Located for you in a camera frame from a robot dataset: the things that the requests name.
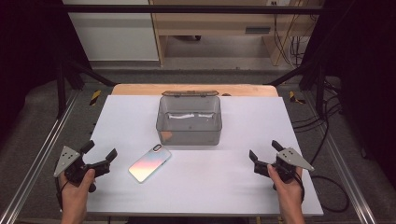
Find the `wooden desk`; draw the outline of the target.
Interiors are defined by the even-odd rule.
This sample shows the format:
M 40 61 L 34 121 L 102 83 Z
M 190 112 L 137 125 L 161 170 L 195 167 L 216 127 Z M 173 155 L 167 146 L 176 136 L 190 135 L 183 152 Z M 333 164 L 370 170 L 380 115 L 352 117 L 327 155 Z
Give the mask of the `wooden desk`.
M 204 5 L 240 7 L 321 7 L 326 0 L 148 0 L 152 5 Z M 290 38 L 309 37 L 317 15 L 154 13 L 158 50 L 165 52 L 164 39 L 171 35 L 257 35 L 274 66 L 288 57 Z

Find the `white cabinet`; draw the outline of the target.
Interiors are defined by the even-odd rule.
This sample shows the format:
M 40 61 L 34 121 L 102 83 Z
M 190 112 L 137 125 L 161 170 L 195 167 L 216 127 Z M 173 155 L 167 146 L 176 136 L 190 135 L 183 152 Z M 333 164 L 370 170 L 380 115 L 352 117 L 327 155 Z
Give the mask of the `white cabinet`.
M 70 13 L 91 62 L 158 61 L 149 13 Z

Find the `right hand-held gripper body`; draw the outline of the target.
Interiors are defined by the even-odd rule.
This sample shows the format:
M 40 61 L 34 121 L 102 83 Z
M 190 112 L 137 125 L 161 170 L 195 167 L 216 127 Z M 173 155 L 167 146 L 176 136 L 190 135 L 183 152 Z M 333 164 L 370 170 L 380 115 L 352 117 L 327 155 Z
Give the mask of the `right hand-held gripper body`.
M 254 172 L 259 175 L 269 177 L 267 162 L 256 161 L 254 163 Z M 303 158 L 295 149 L 284 147 L 280 152 L 276 153 L 276 161 L 272 166 L 277 170 L 283 182 L 289 182 L 296 177 L 296 168 L 301 167 L 308 171 L 314 171 L 315 168 Z

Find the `iridescent phone case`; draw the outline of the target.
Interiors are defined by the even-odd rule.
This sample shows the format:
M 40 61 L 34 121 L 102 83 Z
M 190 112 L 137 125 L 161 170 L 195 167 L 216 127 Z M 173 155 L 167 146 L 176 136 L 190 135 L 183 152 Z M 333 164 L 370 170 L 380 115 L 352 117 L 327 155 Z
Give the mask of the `iridescent phone case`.
M 165 164 L 171 156 L 172 153 L 168 149 L 158 144 L 132 164 L 128 172 L 138 183 L 143 183 Z

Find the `person's left hand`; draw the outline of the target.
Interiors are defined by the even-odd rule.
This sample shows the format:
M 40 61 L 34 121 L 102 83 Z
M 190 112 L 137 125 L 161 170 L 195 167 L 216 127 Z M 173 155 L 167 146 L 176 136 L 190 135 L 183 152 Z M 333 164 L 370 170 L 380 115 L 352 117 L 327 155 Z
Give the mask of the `person's left hand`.
M 72 183 L 67 180 L 64 173 L 61 173 L 61 193 L 63 199 L 63 210 L 73 210 L 77 209 L 82 211 L 86 209 L 86 204 L 88 200 L 88 193 L 91 184 L 94 183 L 95 171 L 89 169 L 84 175 L 80 183 Z

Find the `transparent grey storage box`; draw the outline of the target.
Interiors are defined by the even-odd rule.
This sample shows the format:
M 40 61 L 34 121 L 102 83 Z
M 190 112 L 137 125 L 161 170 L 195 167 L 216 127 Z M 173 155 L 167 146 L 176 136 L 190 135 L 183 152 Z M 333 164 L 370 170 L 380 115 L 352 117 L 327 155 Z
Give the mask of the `transparent grey storage box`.
M 156 130 L 166 146 L 216 146 L 222 130 L 219 93 L 214 90 L 163 92 Z

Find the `aluminium rail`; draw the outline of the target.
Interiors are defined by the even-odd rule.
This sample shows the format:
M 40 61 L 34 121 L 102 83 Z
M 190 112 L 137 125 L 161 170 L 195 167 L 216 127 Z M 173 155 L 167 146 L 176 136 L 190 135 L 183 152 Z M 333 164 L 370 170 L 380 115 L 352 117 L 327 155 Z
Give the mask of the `aluminium rail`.
M 4 210 L 4 213 L 0 216 L 0 224 L 14 224 L 16 221 L 75 105 L 78 96 L 79 91 L 71 91 L 71 94 L 67 99 L 64 112 L 55 120 L 49 134 L 37 152 L 35 159 L 31 163 L 27 174 L 22 180 L 11 202 Z
M 375 216 L 366 202 L 361 189 L 353 176 L 351 170 L 347 166 L 347 163 L 341 152 L 336 145 L 332 134 L 330 132 L 330 122 L 324 115 L 324 123 L 319 125 L 319 129 L 322 135 L 320 149 L 326 148 L 332 161 L 332 164 L 345 188 L 346 195 L 348 196 L 356 215 L 358 216 L 361 224 L 378 224 Z

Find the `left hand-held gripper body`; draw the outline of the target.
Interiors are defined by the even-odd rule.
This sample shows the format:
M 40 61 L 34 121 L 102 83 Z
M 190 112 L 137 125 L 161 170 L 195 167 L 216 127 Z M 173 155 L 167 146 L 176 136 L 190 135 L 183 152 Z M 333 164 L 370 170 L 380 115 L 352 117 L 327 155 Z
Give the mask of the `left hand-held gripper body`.
M 60 158 L 56 163 L 54 169 L 54 177 L 59 177 L 61 173 L 64 173 L 68 181 L 73 183 L 80 183 L 89 169 L 95 171 L 95 176 L 108 174 L 110 172 L 110 163 L 106 160 L 99 161 L 96 163 L 85 163 L 83 156 L 79 150 L 74 150 L 71 147 L 64 146 Z

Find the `person's right hand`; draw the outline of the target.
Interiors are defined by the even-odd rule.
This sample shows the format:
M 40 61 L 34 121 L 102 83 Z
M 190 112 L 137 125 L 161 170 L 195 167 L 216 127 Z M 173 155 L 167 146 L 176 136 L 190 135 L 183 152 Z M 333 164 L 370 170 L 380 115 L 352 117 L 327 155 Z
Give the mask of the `person's right hand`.
M 289 183 L 283 182 L 277 170 L 271 164 L 267 166 L 267 169 L 276 186 L 280 209 L 285 211 L 301 210 L 303 190 L 300 184 L 296 180 Z

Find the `yellow black tape marker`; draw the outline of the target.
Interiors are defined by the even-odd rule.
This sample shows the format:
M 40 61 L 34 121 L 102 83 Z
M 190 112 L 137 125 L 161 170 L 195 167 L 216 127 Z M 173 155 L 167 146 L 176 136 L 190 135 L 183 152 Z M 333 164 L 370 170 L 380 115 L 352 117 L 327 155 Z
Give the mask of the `yellow black tape marker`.
M 290 91 L 290 102 L 291 103 L 297 103 L 297 104 L 300 104 L 300 105 L 306 104 L 306 101 L 304 99 L 297 99 L 296 98 L 294 91 Z
M 100 91 L 100 90 L 95 91 L 95 92 L 93 93 L 93 95 L 92 95 L 92 98 L 91 98 L 91 100 L 90 100 L 89 105 L 95 105 L 96 102 L 97 102 L 97 100 L 98 100 L 98 98 L 99 98 L 99 96 L 100 96 L 100 94 L 101 94 L 101 91 Z

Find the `black horizontal frame bar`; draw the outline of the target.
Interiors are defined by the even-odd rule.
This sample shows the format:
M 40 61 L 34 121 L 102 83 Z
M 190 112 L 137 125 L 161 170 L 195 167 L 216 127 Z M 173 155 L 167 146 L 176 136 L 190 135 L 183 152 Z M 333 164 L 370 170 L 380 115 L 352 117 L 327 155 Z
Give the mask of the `black horizontal frame bar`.
M 176 6 L 176 5 L 64 5 L 67 12 L 81 13 L 204 13 L 204 14 L 299 14 L 326 12 L 323 7 L 240 7 L 240 6 Z

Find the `black metal stand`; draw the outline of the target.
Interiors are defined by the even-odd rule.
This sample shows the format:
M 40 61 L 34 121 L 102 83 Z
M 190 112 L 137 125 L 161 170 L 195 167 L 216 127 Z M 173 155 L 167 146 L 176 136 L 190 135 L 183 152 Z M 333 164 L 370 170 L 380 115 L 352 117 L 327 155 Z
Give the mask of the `black metal stand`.
M 102 77 L 101 75 L 95 73 L 91 68 L 83 66 L 82 64 L 79 64 L 75 61 L 59 62 L 56 67 L 58 119 L 64 115 L 66 110 L 65 81 L 68 80 L 74 90 L 82 90 L 84 87 L 84 81 L 80 77 L 80 73 L 88 75 L 89 77 L 108 87 L 115 87 L 117 85 L 116 82 Z
M 286 75 L 269 82 L 270 86 L 278 86 L 281 83 L 302 75 L 299 87 L 302 91 L 310 91 L 316 86 L 316 102 L 315 110 L 321 119 L 324 118 L 324 81 L 325 81 L 325 65 L 318 60 L 310 60 L 303 63 L 299 67 L 291 70 Z

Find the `white board mat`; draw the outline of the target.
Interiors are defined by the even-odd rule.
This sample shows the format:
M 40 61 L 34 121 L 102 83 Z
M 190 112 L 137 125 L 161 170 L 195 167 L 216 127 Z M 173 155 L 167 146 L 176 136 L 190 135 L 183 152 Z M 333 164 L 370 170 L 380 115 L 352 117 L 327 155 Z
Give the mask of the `white board mat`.
M 92 134 L 94 148 L 86 162 L 118 152 L 108 174 L 96 180 L 88 200 L 91 214 L 104 216 L 255 217 L 279 212 L 272 181 L 254 171 L 248 154 L 272 162 L 272 142 L 297 148 L 284 101 L 280 97 L 221 98 L 219 143 L 205 147 L 171 147 L 171 158 L 144 182 L 129 167 L 159 144 L 157 96 L 110 95 Z

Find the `wooden table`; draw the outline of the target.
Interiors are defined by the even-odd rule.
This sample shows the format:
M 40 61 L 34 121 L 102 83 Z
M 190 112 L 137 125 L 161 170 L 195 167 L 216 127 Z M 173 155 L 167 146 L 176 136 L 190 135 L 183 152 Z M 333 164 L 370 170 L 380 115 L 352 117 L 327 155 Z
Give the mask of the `wooden table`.
M 161 95 L 165 91 L 217 91 L 231 96 L 278 96 L 274 86 L 253 84 L 118 84 L 112 95 Z

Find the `black curtain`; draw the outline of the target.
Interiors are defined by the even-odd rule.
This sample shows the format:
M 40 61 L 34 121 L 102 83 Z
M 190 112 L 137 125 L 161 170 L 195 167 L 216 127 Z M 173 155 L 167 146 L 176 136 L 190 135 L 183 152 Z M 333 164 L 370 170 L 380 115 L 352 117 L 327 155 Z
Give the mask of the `black curtain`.
M 41 5 L 62 5 L 63 0 L 0 0 L 0 139 L 10 133 L 25 104 L 27 93 L 55 79 L 55 61 L 44 30 L 43 19 L 73 60 L 88 67 L 86 53 L 69 15 Z
M 325 71 L 341 80 L 349 120 L 364 148 L 396 188 L 396 0 L 325 0 L 305 54 L 328 43 Z

